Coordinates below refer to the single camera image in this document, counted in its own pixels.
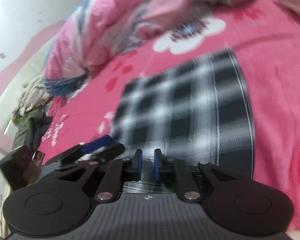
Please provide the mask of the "black white plaid pants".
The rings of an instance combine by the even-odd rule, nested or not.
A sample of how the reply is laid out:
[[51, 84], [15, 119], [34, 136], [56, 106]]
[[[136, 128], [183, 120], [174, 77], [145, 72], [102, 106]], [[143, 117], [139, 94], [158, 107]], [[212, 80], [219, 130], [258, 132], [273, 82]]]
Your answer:
[[154, 151], [195, 166], [208, 161], [253, 177], [255, 132], [250, 99], [232, 49], [202, 55], [128, 83], [110, 129], [124, 157], [143, 151], [141, 180], [125, 193], [168, 193], [155, 182]]

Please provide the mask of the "black smartphone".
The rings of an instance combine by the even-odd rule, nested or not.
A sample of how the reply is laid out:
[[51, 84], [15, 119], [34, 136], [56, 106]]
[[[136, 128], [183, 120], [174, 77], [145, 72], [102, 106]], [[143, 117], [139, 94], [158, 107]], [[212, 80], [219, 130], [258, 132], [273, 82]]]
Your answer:
[[44, 160], [45, 154], [40, 152], [40, 151], [36, 151], [32, 157], [32, 161], [34, 163], [34, 165], [41, 166]]

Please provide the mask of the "dark grey garment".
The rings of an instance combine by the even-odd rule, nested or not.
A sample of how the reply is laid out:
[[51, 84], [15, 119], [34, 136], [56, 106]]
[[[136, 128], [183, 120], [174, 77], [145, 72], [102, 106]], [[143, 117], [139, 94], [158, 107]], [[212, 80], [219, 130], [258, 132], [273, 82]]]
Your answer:
[[29, 119], [29, 130], [26, 134], [25, 145], [32, 152], [36, 152], [40, 146], [43, 135], [49, 129], [53, 118], [45, 113]]

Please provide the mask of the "green patterned pillow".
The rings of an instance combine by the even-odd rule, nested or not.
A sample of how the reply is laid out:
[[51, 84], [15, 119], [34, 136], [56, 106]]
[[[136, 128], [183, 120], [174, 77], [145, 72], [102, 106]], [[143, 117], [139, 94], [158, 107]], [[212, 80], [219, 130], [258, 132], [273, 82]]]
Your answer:
[[19, 121], [16, 124], [18, 130], [14, 136], [13, 145], [12, 145], [13, 150], [24, 144], [27, 132], [30, 129], [30, 119], [42, 118], [44, 114], [46, 114], [45, 107], [41, 106], [31, 110], [30, 112], [26, 113], [25, 116], [21, 116], [19, 118]]

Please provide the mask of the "cream white fleece blanket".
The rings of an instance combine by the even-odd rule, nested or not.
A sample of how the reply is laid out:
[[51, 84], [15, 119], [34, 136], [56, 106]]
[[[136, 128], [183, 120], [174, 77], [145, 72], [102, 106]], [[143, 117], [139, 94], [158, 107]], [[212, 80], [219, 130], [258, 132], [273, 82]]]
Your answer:
[[12, 111], [12, 122], [15, 126], [19, 124], [20, 118], [40, 106], [45, 106], [52, 98], [44, 86], [44, 73], [36, 75], [31, 81], [22, 85], [17, 91], [14, 109]]

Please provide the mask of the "pink white bed headboard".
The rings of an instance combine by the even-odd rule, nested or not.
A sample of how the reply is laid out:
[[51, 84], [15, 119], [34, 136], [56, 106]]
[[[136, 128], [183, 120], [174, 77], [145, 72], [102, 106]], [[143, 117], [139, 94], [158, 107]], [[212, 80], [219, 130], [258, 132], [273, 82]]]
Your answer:
[[17, 128], [11, 121], [15, 97], [22, 85], [43, 70], [45, 56], [63, 22], [44, 28], [30, 39], [19, 57], [0, 72], [0, 153], [8, 154]]

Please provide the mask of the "pink blue patterned duvet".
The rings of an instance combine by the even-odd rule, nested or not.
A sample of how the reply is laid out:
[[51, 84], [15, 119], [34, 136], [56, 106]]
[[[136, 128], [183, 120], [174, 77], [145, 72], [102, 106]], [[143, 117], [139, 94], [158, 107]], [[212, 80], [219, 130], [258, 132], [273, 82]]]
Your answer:
[[246, 0], [84, 0], [63, 23], [44, 65], [53, 96], [76, 90], [113, 57], [132, 51], [191, 15], [194, 3]]

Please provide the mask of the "pink floral bed blanket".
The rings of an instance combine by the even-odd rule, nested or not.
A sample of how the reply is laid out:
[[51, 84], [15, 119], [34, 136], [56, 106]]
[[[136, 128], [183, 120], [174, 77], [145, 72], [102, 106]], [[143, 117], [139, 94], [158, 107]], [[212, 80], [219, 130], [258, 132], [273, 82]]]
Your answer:
[[39, 150], [45, 159], [110, 134], [125, 86], [205, 54], [232, 49], [253, 115], [253, 178], [288, 194], [300, 229], [300, 22], [277, 0], [226, 7], [113, 58], [66, 98], [55, 98]]

